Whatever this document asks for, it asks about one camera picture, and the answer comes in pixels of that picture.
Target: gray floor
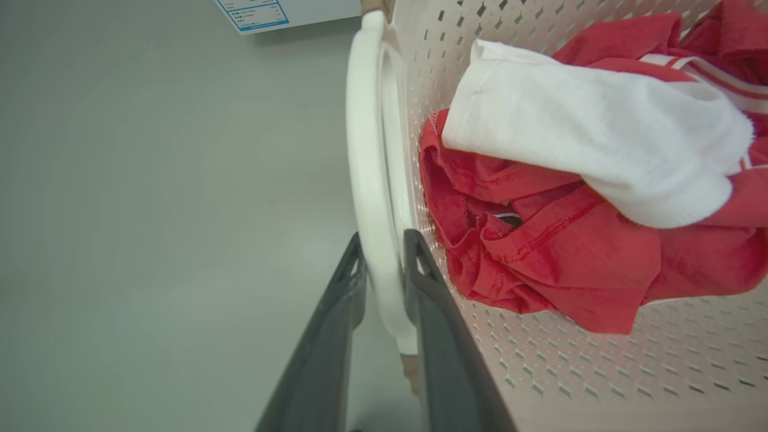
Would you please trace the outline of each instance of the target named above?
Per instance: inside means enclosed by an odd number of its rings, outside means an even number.
[[[355,231],[358,27],[0,3],[0,430],[253,428]],[[350,426],[418,430],[372,306]]]

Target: red garment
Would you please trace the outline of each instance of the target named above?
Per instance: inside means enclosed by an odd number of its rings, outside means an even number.
[[[554,57],[690,81],[637,60],[702,54],[765,85],[765,69],[754,66],[768,58],[768,16],[745,4],[726,0],[680,44],[680,15],[652,15],[593,25]],[[768,169],[734,175],[731,199],[705,221],[655,230],[627,220],[576,174],[443,148],[446,115],[433,113],[424,127],[422,180],[451,280],[467,298],[519,313],[559,310],[589,331],[627,334],[642,304],[741,293],[768,271]],[[758,167],[768,164],[768,115],[750,117],[758,138],[749,159]],[[494,216],[510,212],[521,227]]]

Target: dark object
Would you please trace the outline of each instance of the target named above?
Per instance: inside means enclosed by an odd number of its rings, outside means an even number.
[[[418,328],[424,430],[516,432],[424,238],[405,232],[406,307]],[[256,432],[341,432],[352,331],[365,312],[357,234],[336,268]]]
[[[419,335],[424,429],[515,432],[424,237],[405,232],[406,307]]]
[[[355,234],[280,378],[257,432],[340,432],[352,331],[366,310],[368,272]]]

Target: blue and white label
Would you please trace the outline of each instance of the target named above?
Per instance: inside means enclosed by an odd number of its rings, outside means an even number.
[[[278,0],[216,0],[240,33],[288,24]]]

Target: perforated basket wall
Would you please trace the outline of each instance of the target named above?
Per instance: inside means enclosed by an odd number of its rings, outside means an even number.
[[[429,113],[450,105],[475,38],[551,54],[595,22],[683,12],[713,0],[398,0],[408,62],[410,163],[417,228],[446,281],[445,252],[419,178]],[[766,9],[768,2],[756,2]],[[768,430],[768,289],[641,309],[629,337],[591,334],[560,314],[518,315],[452,286],[505,402],[523,430]]]

